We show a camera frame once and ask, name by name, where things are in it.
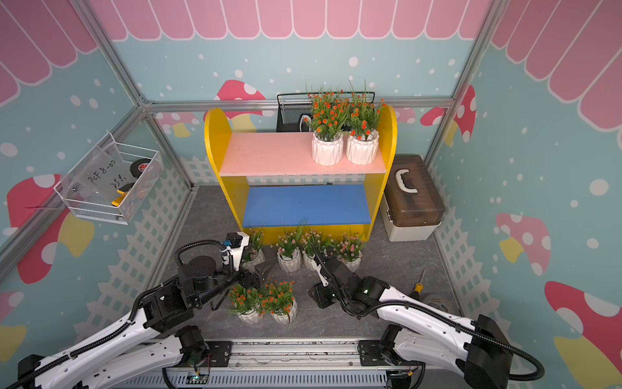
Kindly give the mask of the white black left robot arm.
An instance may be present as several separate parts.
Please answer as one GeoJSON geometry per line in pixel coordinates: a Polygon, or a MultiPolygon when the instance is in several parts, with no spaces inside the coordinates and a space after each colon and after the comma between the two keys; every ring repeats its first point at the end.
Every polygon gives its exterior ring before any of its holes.
{"type": "Polygon", "coordinates": [[[23,358],[12,387],[109,388],[153,369],[199,369],[211,361],[215,344],[187,321],[236,285],[260,289],[275,267],[271,261],[245,269],[241,258],[247,252],[244,233],[180,247],[173,255],[176,276],[140,293],[128,314],[87,340],[48,357],[23,358]]]}

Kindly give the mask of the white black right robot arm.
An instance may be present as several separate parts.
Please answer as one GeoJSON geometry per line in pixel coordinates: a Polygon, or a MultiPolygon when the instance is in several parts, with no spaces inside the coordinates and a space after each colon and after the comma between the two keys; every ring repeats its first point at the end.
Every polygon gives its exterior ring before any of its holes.
{"type": "Polygon", "coordinates": [[[544,365],[511,345],[485,315],[473,320],[416,300],[375,277],[359,278],[336,258],[314,258],[320,283],[309,295],[324,309],[332,304],[357,319],[372,315],[390,323],[377,353],[388,364],[438,366],[462,376],[472,388],[505,388],[511,381],[542,379],[544,365]]]}

